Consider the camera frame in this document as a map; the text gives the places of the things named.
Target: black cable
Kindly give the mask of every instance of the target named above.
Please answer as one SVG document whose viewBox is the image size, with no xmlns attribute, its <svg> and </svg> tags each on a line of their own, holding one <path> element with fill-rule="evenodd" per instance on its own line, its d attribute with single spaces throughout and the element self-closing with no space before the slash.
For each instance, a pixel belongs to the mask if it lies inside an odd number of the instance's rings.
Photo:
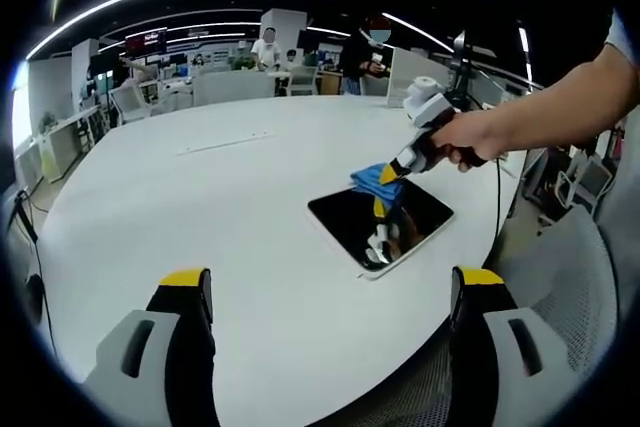
<svg viewBox="0 0 640 427">
<path fill-rule="evenodd" d="M 28 194 L 23 190 L 22 191 L 24 197 L 29 199 Z M 33 225 L 33 209 L 31 208 L 31 202 L 27 202 L 29 205 L 29 220 L 31 225 Z M 42 280 L 42 298 L 44 300 L 44 309 L 47 313 L 47 325 L 49 327 L 49 337 L 51 337 L 51 347 L 53 348 L 53 353 L 58 358 L 58 349 L 56 349 L 56 343 L 53 340 L 53 329 L 51 327 L 51 312 L 49 312 L 49 300 L 47 298 L 47 290 L 45 288 L 44 276 L 42 275 L 42 262 L 40 261 L 40 252 L 38 251 L 38 242 L 33 242 L 33 246 L 36 250 L 36 259 L 38 260 L 38 272 L 40 274 L 40 279 Z"/>
<path fill-rule="evenodd" d="M 25 240 L 27 241 L 27 244 L 29 245 L 29 252 L 31 252 L 33 254 L 33 249 L 31 248 L 31 239 L 29 238 L 29 236 L 27 235 L 27 233 L 22 230 L 22 227 L 20 226 L 20 222 L 16 221 L 16 226 L 18 227 L 18 230 L 20 231 L 20 233 L 22 234 L 22 236 L 25 238 Z"/>
<path fill-rule="evenodd" d="M 476 99 L 473 95 L 469 94 L 467 92 L 467 97 L 473 101 L 474 104 L 476 104 L 480 110 L 485 110 L 484 106 L 478 101 L 478 99 Z"/>
<path fill-rule="evenodd" d="M 498 242 L 498 235 L 500 234 L 500 198 L 502 197 L 502 186 L 500 180 L 500 157 L 496 157 L 496 172 L 498 174 L 498 202 L 496 207 L 496 234 L 493 239 L 493 245 Z"/>
<path fill-rule="evenodd" d="M 43 212 L 43 213 L 45 213 L 45 214 L 48 214 L 48 213 L 49 213 L 49 211 L 48 211 L 48 210 L 43 209 L 43 208 L 41 208 L 41 207 L 38 207 L 38 206 L 33 202 L 33 200 L 31 200 L 31 196 L 30 196 L 29 194 L 27 194 L 27 193 L 25 192 L 25 195 L 27 196 L 27 200 L 28 200 L 28 201 L 29 201 L 29 203 L 33 206 L 33 208 L 34 208 L 34 209 L 39 210 L 40 212 Z"/>
</svg>

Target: wrist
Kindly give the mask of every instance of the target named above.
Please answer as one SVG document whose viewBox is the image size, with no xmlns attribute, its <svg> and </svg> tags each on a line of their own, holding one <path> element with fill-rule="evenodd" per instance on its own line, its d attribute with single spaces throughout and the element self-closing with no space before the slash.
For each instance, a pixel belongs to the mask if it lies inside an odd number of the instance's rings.
<svg viewBox="0 0 640 427">
<path fill-rule="evenodd" d="M 486 112 L 489 117 L 487 122 L 486 139 L 491 143 L 496 155 L 504 154 L 512 150 L 513 128 L 509 105 L 502 104 L 499 107 Z"/>
</svg>

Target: screen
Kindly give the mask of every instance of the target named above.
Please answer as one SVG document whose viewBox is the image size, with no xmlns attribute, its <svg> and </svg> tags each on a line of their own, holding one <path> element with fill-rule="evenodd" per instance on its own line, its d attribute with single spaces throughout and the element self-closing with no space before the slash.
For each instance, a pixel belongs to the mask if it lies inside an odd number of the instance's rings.
<svg viewBox="0 0 640 427">
<path fill-rule="evenodd" d="M 167 48 L 165 42 L 166 30 L 154 30 L 125 39 L 127 57 L 145 57 L 154 54 L 164 54 Z"/>
<path fill-rule="evenodd" d="M 317 32 L 301 30 L 296 47 L 302 49 L 304 53 L 313 52 L 314 50 L 318 50 L 320 39 L 321 36 Z"/>
<path fill-rule="evenodd" d="M 175 54 L 169 57 L 169 65 L 171 64 L 180 65 L 180 64 L 186 64 L 186 63 L 187 63 L 187 56 L 185 54 Z"/>
<path fill-rule="evenodd" d="M 412 182 L 402 182 L 399 202 L 386 219 L 391 226 L 387 263 L 374 261 L 367 254 L 368 240 L 378 225 L 372 195 L 345 190 L 309 202 L 309 210 L 356 262 L 377 272 L 404 257 L 453 216 L 453 211 L 438 199 Z"/>
<path fill-rule="evenodd" d="M 124 68 L 120 57 L 115 49 L 106 50 L 102 54 L 94 55 L 89 62 L 89 76 L 95 78 L 100 74 L 106 74 L 109 71 L 116 71 Z"/>
</svg>

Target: white table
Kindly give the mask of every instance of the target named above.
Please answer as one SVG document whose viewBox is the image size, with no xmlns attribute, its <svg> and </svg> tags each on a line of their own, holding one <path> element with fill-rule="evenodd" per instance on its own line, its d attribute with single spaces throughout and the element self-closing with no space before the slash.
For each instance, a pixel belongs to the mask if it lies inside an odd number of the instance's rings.
<svg viewBox="0 0 640 427">
<path fill-rule="evenodd" d="M 274 79 L 289 79 L 291 78 L 291 72 L 285 70 L 269 71 L 267 77 L 273 77 Z"/>
<path fill-rule="evenodd" d="M 454 219 L 382 278 L 307 203 L 391 158 L 402 110 L 354 96 L 271 98 L 175 112 L 110 131 L 43 227 L 53 332 L 82 380 L 100 340 L 171 271 L 212 272 L 216 408 L 226 426 L 317 421 L 383 381 L 449 313 L 451 268 L 481 266 L 496 222 L 496 166 L 448 162 L 412 180 Z M 520 172 L 524 153 L 509 171 Z M 504 222 L 518 181 L 502 172 Z"/>
</svg>

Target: window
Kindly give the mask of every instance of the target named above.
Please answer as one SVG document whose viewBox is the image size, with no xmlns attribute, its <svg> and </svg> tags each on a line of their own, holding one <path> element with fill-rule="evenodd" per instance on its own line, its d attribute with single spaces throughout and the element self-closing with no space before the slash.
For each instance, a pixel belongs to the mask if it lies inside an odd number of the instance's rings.
<svg viewBox="0 0 640 427">
<path fill-rule="evenodd" d="M 13 83 L 11 131 L 14 150 L 32 135 L 29 115 L 29 64 L 27 62 L 20 64 Z"/>
</svg>

